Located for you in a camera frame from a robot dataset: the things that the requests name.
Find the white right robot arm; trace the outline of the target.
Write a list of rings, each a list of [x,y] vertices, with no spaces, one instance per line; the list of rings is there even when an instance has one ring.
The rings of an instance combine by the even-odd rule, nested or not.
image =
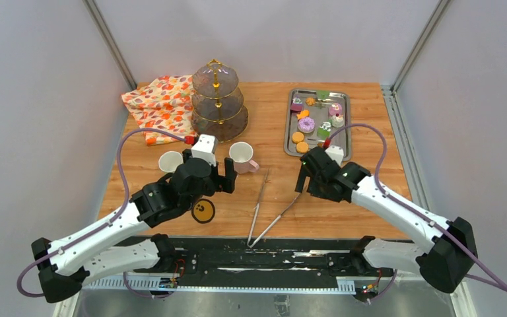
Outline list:
[[[359,275],[391,268],[418,273],[432,287],[453,293],[474,264],[477,248],[471,224],[450,221],[415,205],[378,181],[355,162],[344,166],[321,147],[300,157],[296,192],[363,207],[403,231],[410,242],[364,236],[349,252]]]

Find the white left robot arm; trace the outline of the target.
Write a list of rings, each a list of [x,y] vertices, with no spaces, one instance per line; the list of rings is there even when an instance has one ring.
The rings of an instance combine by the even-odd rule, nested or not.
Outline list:
[[[65,238],[39,238],[32,243],[48,303],[68,299],[109,275],[150,268],[167,273],[174,268],[176,251],[165,234],[130,246],[119,246],[119,242],[182,216],[202,197],[234,191],[237,173],[231,158],[225,158],[221,176],[217,164],[193,157],[190,150],[184,153],[183,163],[173,173],[144,185],[107,217]]]

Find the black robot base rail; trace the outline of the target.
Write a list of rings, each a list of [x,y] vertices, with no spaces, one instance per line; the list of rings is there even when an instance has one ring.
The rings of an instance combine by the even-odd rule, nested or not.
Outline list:
[[[386,284],[391,268],[352,260],[356,239],[267,238],[253,248],[245,238],[172,236],[184,271],[180,284],[197,287],[330,289],[340,277]]]

